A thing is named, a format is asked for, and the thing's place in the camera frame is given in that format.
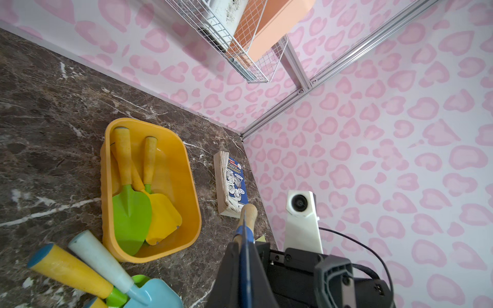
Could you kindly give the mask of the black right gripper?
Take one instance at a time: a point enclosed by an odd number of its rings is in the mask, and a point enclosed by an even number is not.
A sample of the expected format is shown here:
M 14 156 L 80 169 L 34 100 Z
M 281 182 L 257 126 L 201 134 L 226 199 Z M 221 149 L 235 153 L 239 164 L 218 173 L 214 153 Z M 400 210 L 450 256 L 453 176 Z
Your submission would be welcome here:
M 249 243 L 252 307 L 394 307 L 394 294 L 371 268 L 336 255 Z M 205 307 L 239 307 L 240 249 L 230 242 Z

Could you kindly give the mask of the blue shovel wooden handle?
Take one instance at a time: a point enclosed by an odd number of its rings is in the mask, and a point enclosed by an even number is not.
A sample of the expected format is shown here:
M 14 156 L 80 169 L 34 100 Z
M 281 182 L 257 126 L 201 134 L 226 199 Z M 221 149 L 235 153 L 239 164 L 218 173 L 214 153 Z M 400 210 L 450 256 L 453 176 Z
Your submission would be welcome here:
M 255 205 L 244 205 L 234 236 L 234 242 L 239 245 L 240 254 L 240 307 L 253 307 L 254 302 L 249 245 L 254 243 L 254 227 L 257 216 L 258 210 Z

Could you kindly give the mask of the yellow plastic shovel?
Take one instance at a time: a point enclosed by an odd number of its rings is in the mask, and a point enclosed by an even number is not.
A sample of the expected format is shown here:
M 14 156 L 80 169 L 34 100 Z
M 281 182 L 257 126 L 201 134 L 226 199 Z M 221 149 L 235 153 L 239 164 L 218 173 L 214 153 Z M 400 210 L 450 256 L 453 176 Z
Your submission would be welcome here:
M 144 243 L 156 245 L 176 231 L 182 224 L 182 216 L 167 196 L 146 190 L 134 163 L 131 170 L 130 195 L 134 197 L 134 204 L 125 211 L 123 189 L 113 196 L 112 204 L 118 245 L 127 254 L 134 255 Z

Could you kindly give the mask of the green shovel blue-tipped handle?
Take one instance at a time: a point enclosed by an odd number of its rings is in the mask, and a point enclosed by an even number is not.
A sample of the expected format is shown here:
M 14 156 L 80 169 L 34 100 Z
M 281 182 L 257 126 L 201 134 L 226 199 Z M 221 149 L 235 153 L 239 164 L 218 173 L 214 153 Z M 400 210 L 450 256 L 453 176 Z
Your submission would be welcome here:
M 130 130 L 114 129 L 114 148 L 119 168 L 121 190 L 113 196 L 114 233 L 119 247 L 128 255 L 141 249 L 151 225 L 151 201 L 132 187 L 132 152 Z

